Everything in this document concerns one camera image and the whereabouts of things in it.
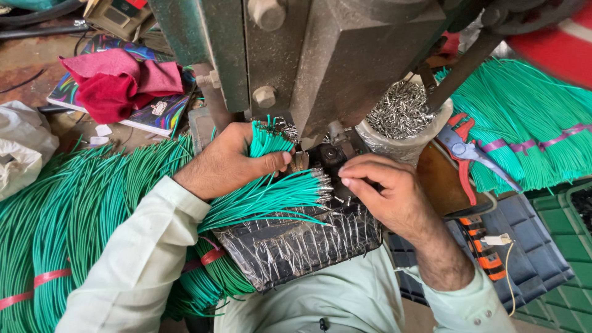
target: notebook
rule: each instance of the notebook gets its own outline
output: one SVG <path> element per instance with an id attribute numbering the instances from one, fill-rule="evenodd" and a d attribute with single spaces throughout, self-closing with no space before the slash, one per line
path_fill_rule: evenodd
<path id="1" fill-rule="evenodd" d="M 95 35 L 80 54 L 85 55 L 93 52 L 101 52 L 116 47 L 128 51 L 138 60 L 151 59 L 157 62 L 175 61 L 173 56 L 103 34 Z M 156 97 L 141 109 L 132 110 L 130 117 L 120 121 L 120 123 L 170 137 L 185 110 L 191 96 L 191 91 L 193 91 L 195 74 L 190 66 L 183 68 L 181 79 L 185 87 L 185 94 Z M 76 100 L 77 89 L 78 84 L 72 79 L 70 73 L 66 73 L 47 97 L 47 101 L 50 104 L 87 112 L 82 104 Z"/>

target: white plastic bag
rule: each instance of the white plastic bag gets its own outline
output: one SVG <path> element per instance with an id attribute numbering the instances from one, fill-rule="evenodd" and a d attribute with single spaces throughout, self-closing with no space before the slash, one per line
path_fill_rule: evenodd
<path id="1" fill-rule="evenodd" d="M 410 82 L 423 85 L 419 75 L 412 77 Z M 440 107 L 436 118 L 419 134 L 407 139 L 389 139 L 376 132 L 365 119 L 355 128 L 362 140 L 364 140 L 373 153 L 387 156 L 397 162 L 405 162 L 417 167 L 419 155 L 422 153 L 423 148 L 444 127 L 452 115 L 453 109 L 452 100 L 448 98 Z"/>
<path id="2" fill-rule="evenodd" d="M 0 105 L 0 201 L 34 182 L 58 144 L 42 114 L 19 101 Z"/>

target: man's left hand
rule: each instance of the man's left hand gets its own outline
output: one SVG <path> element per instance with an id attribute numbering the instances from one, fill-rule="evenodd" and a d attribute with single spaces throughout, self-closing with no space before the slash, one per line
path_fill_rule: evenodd
<path id="1" fill-rule="evenodd" d="M 228 125 L 204 151 L 177 172 L 173 180 L 201 200 L 208 200 L 274 171 L 286 171 L 292 161 L 290 153 L 275 152 L 250 158 L 252 140 L 251 123 Z"/>

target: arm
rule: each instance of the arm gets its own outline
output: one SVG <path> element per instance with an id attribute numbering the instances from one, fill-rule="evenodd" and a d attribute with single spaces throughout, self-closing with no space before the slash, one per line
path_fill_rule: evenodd
<path id="1" fill-rule="evenodd" d="M 460 250 L 411 165 L 367 154 L 345 163 L 339 176 L 379 221 L 415 246 L 418 266 L 406 272 L 424 285 L 440 324 L 435 332 L 515 332 L 492 282 Z"/>
<path id="2" fill-rule="evenodd" d="M 173 179 L 160 180 L 69 295 L 56 332 L 158 331 L 186 247 L 196 243 L 197 224 L 210 209 L 202 200 L 285 170 L 291 161 L 286 152 L 246 157 L 251 140 L 250 124 L 231 124 Z"/>

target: green plastic crate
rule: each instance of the green plastic crate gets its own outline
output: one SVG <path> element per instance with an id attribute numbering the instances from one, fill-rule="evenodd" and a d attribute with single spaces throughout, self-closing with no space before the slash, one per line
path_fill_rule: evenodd
<path id="1" fill-rule="evenodd" d="M 530 199 L 575 278 L 526 306 L 516 319 L 564 332 L 592 333 L 592 236 L 571 202 L 571 194 L 592 187 L 587 182 L 555 196 Z"/>

